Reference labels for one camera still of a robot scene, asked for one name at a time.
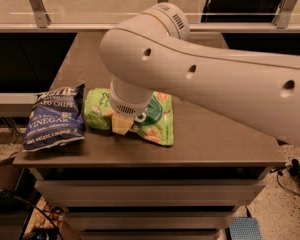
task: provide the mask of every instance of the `snack bag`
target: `snack bag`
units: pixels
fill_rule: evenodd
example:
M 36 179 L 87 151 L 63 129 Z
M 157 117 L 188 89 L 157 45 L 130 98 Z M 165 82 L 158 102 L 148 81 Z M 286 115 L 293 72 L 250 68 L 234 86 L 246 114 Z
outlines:
M 83 139 L 83 91 L 82 84 L 41 94 L 30 114 L 23 151 L 37 151 Z
M 84 116 L 91 128 L 111 130 L 111 118 L 114 111 L 110 106 L 109 96 L 109 89 L 96 88 L 89 91 L 85 101 Z M 154 92 L 146 111 L 135 117 L 130 132 L 160 145 L 172 145 L 173 111 L 171 95 Z

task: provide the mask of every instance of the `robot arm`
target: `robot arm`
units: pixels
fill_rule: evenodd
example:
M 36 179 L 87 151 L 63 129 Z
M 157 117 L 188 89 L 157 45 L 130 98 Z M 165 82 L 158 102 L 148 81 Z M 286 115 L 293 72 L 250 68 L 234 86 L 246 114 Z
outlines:
M 186 17 L 169 3 L 108 31 L 101 57 L 114 75 L 112 108 L 137 116 L 152 90 L 162 91 L 300 147 L 300 56 L 204 47 L 188 37 Z

